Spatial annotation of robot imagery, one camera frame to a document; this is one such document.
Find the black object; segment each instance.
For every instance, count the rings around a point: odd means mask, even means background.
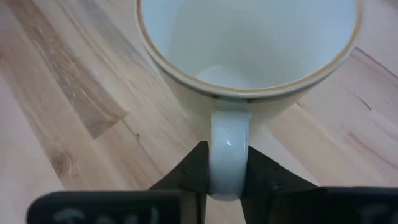
[[[28,224],[205,223],[208,144],[146,191],[57,192],[37,199]],[[241,205],[247,224],[398,224],[398,189],[317,187],[249,147]]]

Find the mug handle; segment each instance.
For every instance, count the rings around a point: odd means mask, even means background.
[[[211,115],[209,195],[216,200],[240,198],[248,161],[251,114],[246,104],[225,103]]]

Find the wood grain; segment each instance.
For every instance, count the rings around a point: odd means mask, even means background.
[[[0,217],[54,190],[146,189],[204,139],[137,34],[134,1],[0,1]],[[368,0],[345,64],[251,133],[319,185],[398,186],[398,5]],[[209,200],[208,223],[243,223]]]

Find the mug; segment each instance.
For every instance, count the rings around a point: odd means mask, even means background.
[[[209,194],[236,200],[251,126],[295,103],[353,49],[362,0],[137,0],[143,44],[188,114],[211,121]]]

